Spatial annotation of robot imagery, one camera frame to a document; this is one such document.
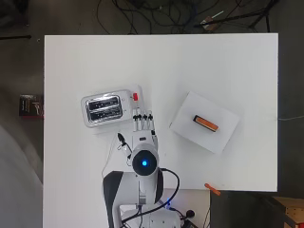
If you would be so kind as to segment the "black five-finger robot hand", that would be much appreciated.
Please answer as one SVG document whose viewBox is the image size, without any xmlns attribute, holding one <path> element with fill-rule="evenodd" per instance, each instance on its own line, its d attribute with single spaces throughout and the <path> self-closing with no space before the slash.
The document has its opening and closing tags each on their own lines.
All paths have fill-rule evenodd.
<svg viewBox="0 0 304 228">
<path fill-rule="evenodd" d="M 129 160 L 133 160 L 141 151 L 150 152 L 158 158 L 158 138 L 155 132 L 154 119 L 151 111 L 142 111 L 139 107 L 132 110 L 133 130 L 130 133 L 131 141 L 122 133 L 118 133 L 122 150 Z"/>
</svg>

